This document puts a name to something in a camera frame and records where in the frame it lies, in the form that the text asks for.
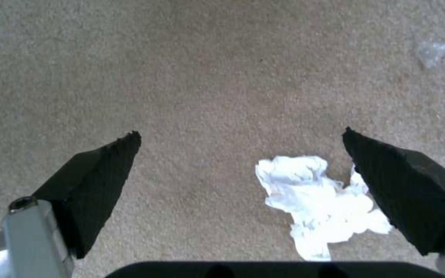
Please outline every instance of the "paper towel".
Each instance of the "paper towel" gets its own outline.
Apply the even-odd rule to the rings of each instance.
[[[387,234],[391,225],[365,194],[369,188],[352,167],[350,185],[328,178],[327,161],[318,156],[277,156],[255,166],[267,192],[265,204],[290,213],[291,236],[307,261],[330,261],[327,243],[347,241],[370,229]]]

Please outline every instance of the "beige carpet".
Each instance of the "beige carpet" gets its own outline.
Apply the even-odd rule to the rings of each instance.
[[[319,155],[348,178],[347,125],[445,166],[445,0],[0,0],[0,220],[74,153],[143,146],[75,277],[146,260],[299,260],[255,163]],[[432,267],[398,233],[335,260]]]

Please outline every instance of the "black foam pad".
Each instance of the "black foam pad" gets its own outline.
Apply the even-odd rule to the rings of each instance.
[[[422,255],[445,248],[445,168],[350,128],[343,143],[380,209]]]
[[[67,248],[78,259],[92,248],[118,201],[141,144],[134,131],[99,149],[78,153],[35,193],[47,200]]]

